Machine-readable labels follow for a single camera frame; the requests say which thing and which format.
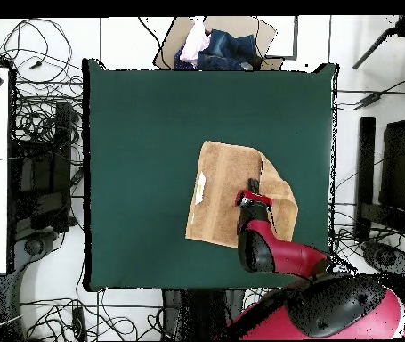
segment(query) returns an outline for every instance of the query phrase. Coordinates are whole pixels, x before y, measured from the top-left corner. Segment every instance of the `power cord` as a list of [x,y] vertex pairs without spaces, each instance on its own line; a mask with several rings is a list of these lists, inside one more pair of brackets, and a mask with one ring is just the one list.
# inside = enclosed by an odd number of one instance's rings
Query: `power cord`
[[405,84],[405,80],[401,81],[398,84],[395,84],[391,86],[390,88],[385,89],[384,91],[381,92],[374,92],[372,94],[369,94],[367,97],[361,99],[360,101],[356,103],[339,103],[339,105],[346,105],[346,106],[355,106],[355,108],[352,109],[344,109],[344,108],[339,108],[337,107],[338,110],[345,110],[345,111],[353,111],[353,110],[358,110],[361,108],[366,108],[367,106],[371,105],[372,103],[378,101],[383,94],[387,94],[391,90],[393,90],[395,87],[400,86],[401,84]]
[[163,53],[163,46],[164,46],[164,43],[163,43],[163,44],[159,43],[158,37],[149,29],[149,27],[148,27],[147,25],[145,25],[145,23],[142,21],[142,19],[141,19],[140,17],[137,17],[137,19],[138,19],[139,22],[143,25],[143,27],[147,29],[147,31],[151,34],[151,36],[152,36],[153,38],[155,38],[155,41],[156,41],[157,44],[158,44],[158,49],[159,49],[159,51],[161,52],[161,60],[163,61],[164,65],[165,65],[166,67],[168,67],[170,70],[172,70],[172,69],[170,68],[170,66],[166,63],[166,61],[164,60],[164,53]]

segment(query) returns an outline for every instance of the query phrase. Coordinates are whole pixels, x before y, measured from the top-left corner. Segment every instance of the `pink fabric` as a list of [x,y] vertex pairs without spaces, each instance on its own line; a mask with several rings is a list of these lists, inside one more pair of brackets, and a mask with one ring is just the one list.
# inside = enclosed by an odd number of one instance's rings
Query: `pink fabric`
[[202,20],[195,19],[194,26],[190,34],[186,37],[186,43],[180,55],[181,61],[191,63],[194,67],[198,66],[198,53],[205,50],[210,45],[210,36],[206,36],[206,27]]

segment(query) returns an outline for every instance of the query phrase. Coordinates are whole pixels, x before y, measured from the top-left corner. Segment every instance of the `tan towel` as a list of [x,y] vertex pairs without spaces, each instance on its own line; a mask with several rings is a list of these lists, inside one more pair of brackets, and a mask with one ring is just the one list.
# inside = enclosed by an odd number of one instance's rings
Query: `tan towel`
[[259,192],[273,200],[275,236],[291,241],[297,205],[288,183],[261,152],[219,142],[204,142],[200,150],[186,239],[237,248],[240,210],[235,198],[247,189],[248,178],[259,180]]

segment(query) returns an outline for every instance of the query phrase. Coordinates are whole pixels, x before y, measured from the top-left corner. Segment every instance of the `cardboard box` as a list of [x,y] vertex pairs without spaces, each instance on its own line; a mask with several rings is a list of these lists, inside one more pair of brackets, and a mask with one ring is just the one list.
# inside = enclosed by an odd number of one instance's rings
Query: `cardboard box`
[[[186,37],[193,25],[192,20],[188,17],[175,17],[163,43],[162,56],[161,50],[159,50],[155,57],[153,62],[155,66],[161,69],[169,69],[163,62],[164,57],[166,64],[171,69],[174,69],[175,54],[186,42]],[[263,57],[267,54],[271,41],[277,34],[275,28],[262,20],[258,21],[250,16],[207,16],[204,25],[209,32],[212,29],[222,30],[235,38],[250,34],[256,36],[257,33],[257,38],[255,37],[256,45]],[[282,62],[281,58],[265,59],[261,65],[261,70],[279,70]]]

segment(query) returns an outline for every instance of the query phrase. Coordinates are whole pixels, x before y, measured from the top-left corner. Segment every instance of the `dark green tabletop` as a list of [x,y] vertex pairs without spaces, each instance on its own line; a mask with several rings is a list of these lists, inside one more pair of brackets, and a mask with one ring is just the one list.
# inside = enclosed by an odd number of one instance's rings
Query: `dark green tabletop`
[[247,273],[236,249],[184,238],[204,141],[265,154],[296,197],[294,241],[327,252],[335,71],[108,71],[86,61],[91,288],[278,287],[294,279]]

